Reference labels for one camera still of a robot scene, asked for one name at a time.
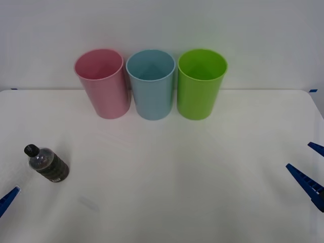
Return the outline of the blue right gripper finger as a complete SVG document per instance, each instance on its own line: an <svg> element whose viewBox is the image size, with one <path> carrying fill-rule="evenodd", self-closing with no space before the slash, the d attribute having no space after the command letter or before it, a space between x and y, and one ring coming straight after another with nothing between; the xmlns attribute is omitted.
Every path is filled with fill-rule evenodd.
<svg viewBox="0 0 324 243"><path fill-rule="evenodd" d="M321 156L324 156L324 147L323 146L313 143L313 142L309 142L307 145L310 148L312 148L314 151L316 151L318 154L320 154Z"/></svg>
<svg viewBox="0 0 324 243"><path fill-rule="evenodd" d="M303 174L291 164L287 164L286 168L310 197L313 204L323 212L323 186Z"/></svg>

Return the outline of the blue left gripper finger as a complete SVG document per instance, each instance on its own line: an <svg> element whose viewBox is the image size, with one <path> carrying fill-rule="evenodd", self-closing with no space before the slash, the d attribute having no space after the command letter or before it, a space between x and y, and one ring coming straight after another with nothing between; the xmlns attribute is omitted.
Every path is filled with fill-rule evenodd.
<svg viewBox="0 0 324 243"><path fill-rule="evenodd" d="M9 193L7 193L4 197L0 199L0 217L4 214L4 212L8 209L10 204L13 202L15 197L20 192L20 187L16 186Z"/></svg>

